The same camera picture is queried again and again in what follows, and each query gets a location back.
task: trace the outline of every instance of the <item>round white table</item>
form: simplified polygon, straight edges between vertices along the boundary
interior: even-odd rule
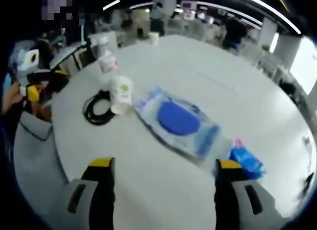
[[[120,73],[135,96],[160,85],[197,104],[227,137],[240,138],[264,164],[261,185],[285,217],[296,210],[309,172],[316,171],[312,133],[289,97],[243,59],[182,36],[139,43],[117,52]],[[53,99],[53,129],[69,180],[90,161],[116,158],[116,229],[214,229],[214,179],[166,149],[130,112],[96,127],[84,102],[102,88],[97,63],[76,74]],[[302,137],[311,139],[308,151]]]

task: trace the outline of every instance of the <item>blue plastic bag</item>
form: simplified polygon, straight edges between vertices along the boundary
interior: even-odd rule
[[[265,174],[263,163],[249,152],[239,139],[236,140],[229,159],[238,162],[250,179],[257,180]]]

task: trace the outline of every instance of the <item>blue round object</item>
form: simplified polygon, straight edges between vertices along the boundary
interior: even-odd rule
[[[170,101],[162,103],[158,111],[158,122],[164,129],[179,136],[193,134],[200,127],[200,120],[195,115]]]

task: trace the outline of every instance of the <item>coiled black cable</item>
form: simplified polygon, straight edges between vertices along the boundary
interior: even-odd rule
[[[100,90],[96,95],[89,98],[83,106],[83,115],[85,119],[89,123],[96,126],[105,125],[115,116],[115,114],[110,110],[110,108],[105,114],[102,115],[96,115],[94,113],[94,106],[100,100],[110,101],[110,92]]]

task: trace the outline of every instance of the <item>paper cup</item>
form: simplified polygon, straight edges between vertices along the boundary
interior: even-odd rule
[[[111,80],[111,111],[121,115],[132,106],[132,81],[123,76],[116,76]]]
[[[152,45],[157,45],[159,43],[159,33],[158,32],[149,32],[150,43]]]

